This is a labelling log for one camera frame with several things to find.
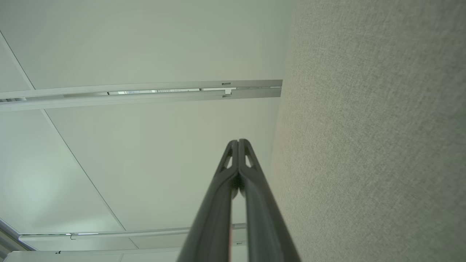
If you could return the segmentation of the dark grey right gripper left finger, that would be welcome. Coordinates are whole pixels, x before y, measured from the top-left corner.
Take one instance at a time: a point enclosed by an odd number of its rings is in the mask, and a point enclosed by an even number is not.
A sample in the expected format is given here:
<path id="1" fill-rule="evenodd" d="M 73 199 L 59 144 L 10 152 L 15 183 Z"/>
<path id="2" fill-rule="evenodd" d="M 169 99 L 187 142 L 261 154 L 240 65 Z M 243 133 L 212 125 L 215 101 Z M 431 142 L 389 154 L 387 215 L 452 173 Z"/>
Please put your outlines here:
<path id="1" fill-rule="evenodd" d="M 238 175 L 238 141 L 230 141 L 178 256 L 178 262 L 231 260 L 231 202 Z"/>

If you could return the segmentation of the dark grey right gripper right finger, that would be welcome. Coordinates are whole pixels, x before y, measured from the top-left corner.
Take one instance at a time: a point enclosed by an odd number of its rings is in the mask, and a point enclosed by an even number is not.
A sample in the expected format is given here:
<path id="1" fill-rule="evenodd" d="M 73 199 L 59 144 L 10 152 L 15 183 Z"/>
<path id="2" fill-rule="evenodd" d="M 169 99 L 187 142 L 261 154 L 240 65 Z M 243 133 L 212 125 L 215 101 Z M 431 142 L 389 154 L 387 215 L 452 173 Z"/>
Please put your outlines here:
<path id="1" fill-rule="evenodd" d="M 238 141 L 238 172 L 246 199 L 250 262 L 301 261 L 251 143 Z"/>

